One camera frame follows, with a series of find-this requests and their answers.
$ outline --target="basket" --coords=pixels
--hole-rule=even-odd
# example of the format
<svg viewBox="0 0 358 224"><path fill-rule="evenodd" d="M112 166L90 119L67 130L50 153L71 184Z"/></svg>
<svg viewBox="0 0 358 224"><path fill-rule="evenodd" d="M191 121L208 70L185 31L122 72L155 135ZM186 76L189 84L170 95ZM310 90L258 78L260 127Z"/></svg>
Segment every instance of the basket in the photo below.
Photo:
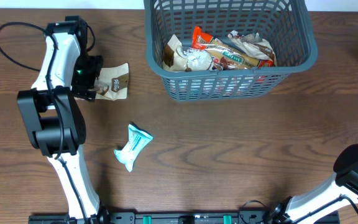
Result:
<svg viewBox="0 0 358 224"><path fill-rule="evenodd" d="M144 0L146 58L177 101L261 96L289 74L309 69L318 49L304 0ZM277 67L250 70L168 72L162 69L163 48L175 34L191 47L195 26L220 38L232 30L258 32L276 53Z"/></svg>

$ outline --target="candy wrapper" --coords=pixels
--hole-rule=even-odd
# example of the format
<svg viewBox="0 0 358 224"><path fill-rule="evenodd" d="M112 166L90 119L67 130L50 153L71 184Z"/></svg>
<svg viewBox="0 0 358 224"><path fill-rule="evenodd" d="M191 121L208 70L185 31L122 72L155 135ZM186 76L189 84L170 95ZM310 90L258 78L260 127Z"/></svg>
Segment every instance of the candy wrapper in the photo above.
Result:
<svg viewBox="0 0 358 224"><path fill-rule="evenodd" d="M227 37L248 56L261 60L272 60L274 65L277 66L276 55L272 46L267 40L261 38L259 33L244 36L233 30Z"/></svg>
<svg viewBox="0 0 358 224"><path fill-rule="evenodd" d="M134 169L134 162L143 148L153 140L153 136L142 131L134 125L128 125L129 140L128 143L121 150L114 150L118 161L125 164L129 172Z"/></svg>
<svg viewBox="0 0 358 224"><path fill-rule="evenodd" d="M194 49L206 50L211 54L214 66L219 70L251 69L254 67L271 67L272 60L253 58L233 47L224 44L218 38L203 33L196 26L193 33Z"/></svg>
<svg viewBox="0 0 358 224"><path fill-rule="evenodd" d="M118 100L127 98L129 83L128 63L114 68L102 68L94 81L96 100Z"/></svg>
<svg viewBox="0 0 358 224"><path fill-rule="evenodd" d="M212 68L212 57L205 50L182 46L176 35L172 35L163 52L163 69L169 72L191 72Z"/></svg>

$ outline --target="wooden table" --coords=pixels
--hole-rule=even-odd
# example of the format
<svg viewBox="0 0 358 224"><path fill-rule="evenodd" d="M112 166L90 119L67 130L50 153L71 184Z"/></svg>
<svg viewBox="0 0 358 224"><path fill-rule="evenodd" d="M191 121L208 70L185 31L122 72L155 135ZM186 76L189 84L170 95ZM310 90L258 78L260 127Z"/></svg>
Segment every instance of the wooden table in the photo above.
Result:
<svg viewBox="0 0 358 224"><path fill-rule="evenodd" d="M339 153L358 143L358 13L312 12L319 57L259 98L176 103L145 60L144 11L1 9L9 21L45 27L80 15L96 34L93 55L105 67L129 63L126 100L79 101L88 136L91 181L110 209L140 212L235 210L251 199L274 206L328 178ZM9 27L1 45L40 67L45 42L36 30ZM0 54L0 223L25 223L32 213L65 213L59 179L33 149L16 105L36 72ZM133 121L153 134L132 173L114 156ZM343 223L358 223L351 207Z"/></svg>

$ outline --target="black base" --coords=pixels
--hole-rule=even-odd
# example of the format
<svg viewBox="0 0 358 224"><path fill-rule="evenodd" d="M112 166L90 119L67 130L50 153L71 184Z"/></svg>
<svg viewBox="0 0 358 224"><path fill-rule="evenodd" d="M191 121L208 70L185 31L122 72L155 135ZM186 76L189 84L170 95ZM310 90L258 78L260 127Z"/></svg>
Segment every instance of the black base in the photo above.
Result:
<svg viewBox="0 0 358 224"><path fill-rule="evenodd" d="M247 210L226 213L156 213L135 214L119 212L110 214L109 224L263 224L266 211ZM84 220L70 220L68 215L30 216L29 224L82 224ZM340 224L338 212L333 212L316 224Z"/></svg>

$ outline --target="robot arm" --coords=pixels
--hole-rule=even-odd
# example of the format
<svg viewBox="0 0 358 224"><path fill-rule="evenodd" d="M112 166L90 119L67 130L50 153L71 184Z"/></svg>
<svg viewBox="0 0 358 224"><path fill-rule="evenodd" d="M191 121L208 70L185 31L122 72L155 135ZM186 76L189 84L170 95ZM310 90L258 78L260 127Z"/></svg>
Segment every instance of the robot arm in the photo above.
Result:
<svg viewBox="0 0 358 224"><path fill-rule="evenodd" d="M81 206L83 206L86 218L90 218L92 215L97 215L100 200L98 194L92 187L88 170L86 169L83 145L78 147L77 153L74 156L70 153L63 153L58 160L54 159L54 157L55 155L53 155L53 157L48 157L48 161L53 165L53 168L55 168L60 182L62 183L68 202L68 215L72 218L82 219L83 214ZM71 186L68 174L62 166L62 162L66 163L68 173L71 175L76 192L74 192ZM81 204L77 199L76 193L80 198Z"/></svg>
<svg viewBox="0 0 358 224"><path fill-rule="evenodd" d="M86 169L83 154L86 139L85 121L74 99L76 96L94 100L96 92L89 89L93 88L103 64L101 56L89 56L87 53L87 28L88 25L79 16L68 16L64 22L48 25L47 32L53 35L58 45L55 60L51 62L55 46L48 36L47 51L40 75L31 90L19 92L17 104L32 146L40 149L43 156L47 156L60 178L69 205L71 223L77 223L77 220L81 219L83 220L80 223L88 223L88 220L91 220L91 223L109 223L108 213L101 206ZM58 117L40 116L40 113L55 109L45 79L50 63L53 63L50 72L51 91L56 98L55 105L61 112L61 120ZM60 152L61 134L62 153L55 160L55 155ZM349 202L343 200L344 197L358 203L358 144L349 146L338 157L334 165L334 174L327 181L307 194L289 197L272 210L264 221L314 223L321 217L348 205ZM39 223L37 218L33 219L36 221L29 222ZM41 223L58 222L53 217L47 222L41 217Z"/></svg>
<svg viewBox="0 0 358 224"><path fill-rule="evenodd" d="M314 223L350 204L358 203L358 144L346 148L337 158L334 174L312 191L286 199L265 221L273 223Z"/></svg>
<svg viewBox="0 0 358 224"><path fill-rule="evenodd" d="M69 216L76 220L96 218L100 209L100 200L92 187L84 160L85 121L74 99L77 96L94 100L96 93L89 89L92 89L103 64L101 56L87 53L87 28L86 22L78 16L68 16L64 22L49 24L47 31L58 45L55 59L51 61L54 44L48 36L38 79L31 90L20 91L17 96L30 141L55 168L67 197ZM55 109L45 78L50 63L51 89L62 116L63 134L58 117L40 116L40 113ZM61 134L63 150L55 159Z"/></svg>

